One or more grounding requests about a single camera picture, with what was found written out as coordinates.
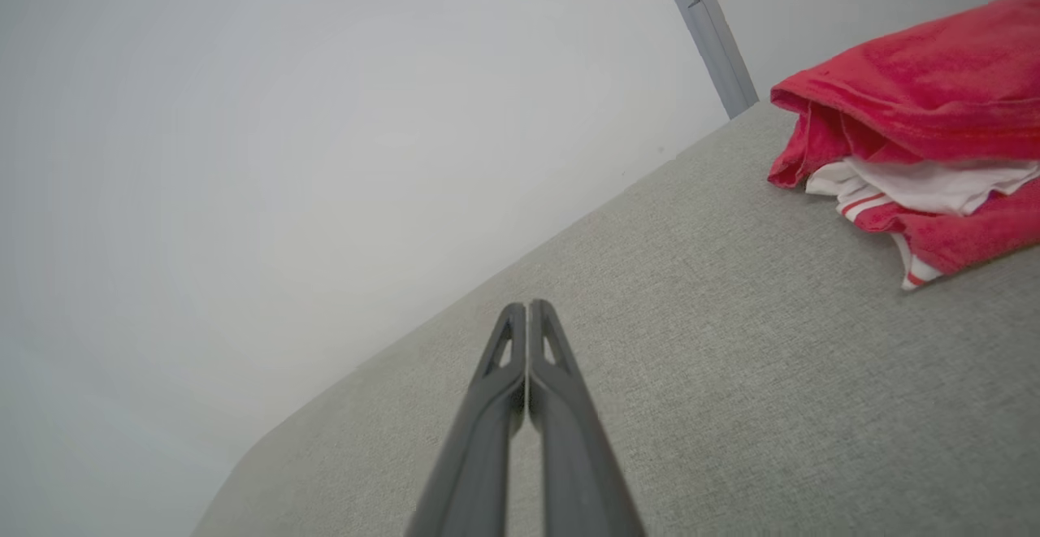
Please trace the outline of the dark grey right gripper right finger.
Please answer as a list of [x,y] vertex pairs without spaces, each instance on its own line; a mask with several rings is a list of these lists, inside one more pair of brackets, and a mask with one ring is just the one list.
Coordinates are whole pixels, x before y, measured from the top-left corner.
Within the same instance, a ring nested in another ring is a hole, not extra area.
[[541,434],[546,536],[644,536],[556,309],[528,311],[528,413]]

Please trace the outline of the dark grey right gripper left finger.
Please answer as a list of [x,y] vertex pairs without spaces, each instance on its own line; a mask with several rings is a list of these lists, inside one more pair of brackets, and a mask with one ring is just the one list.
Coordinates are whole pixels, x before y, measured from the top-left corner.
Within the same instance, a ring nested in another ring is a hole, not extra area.
[[504,536],[509,446],[524,419],[525,381],[527,315],[514,301],[484,346],[406,536]]

